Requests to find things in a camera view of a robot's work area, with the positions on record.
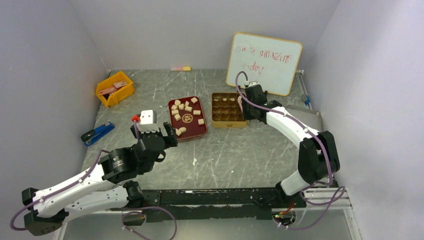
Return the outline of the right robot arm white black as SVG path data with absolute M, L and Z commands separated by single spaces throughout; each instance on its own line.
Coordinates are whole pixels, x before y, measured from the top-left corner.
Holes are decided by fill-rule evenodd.
M 260 84 L 249 85 L 239 93 L 245 120 L 258 120 L 287 137 L 298 149 L 294 173 L 283 179 L 277 187 L 275 202 L 288 207 L 294 194 L 314 184 L 331 185 L 333 174 L 341 168 L 335 138 L 329 131 L 316 130 L 289 113 L 278 101 L 267 99 Z

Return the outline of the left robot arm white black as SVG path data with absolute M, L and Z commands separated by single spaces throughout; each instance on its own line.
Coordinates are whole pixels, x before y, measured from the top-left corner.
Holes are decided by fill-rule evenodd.
M 166 149 L 178 145 L 176 130 L 168 122 L 163 126 L 166 136 L 155 124 L 150 131 L 145 124 L 134 125 L 131 131 L 137 141 L 132 146 L 101 150 L 91 167 L 55 186 L 23 190 L 22 202 L 29 211 L 23 217 L 24 229 L 42 236 L 93 212 L 155 205 L 159 193 L 143 193 L 134 178 L 150 172 L 165 159 Z

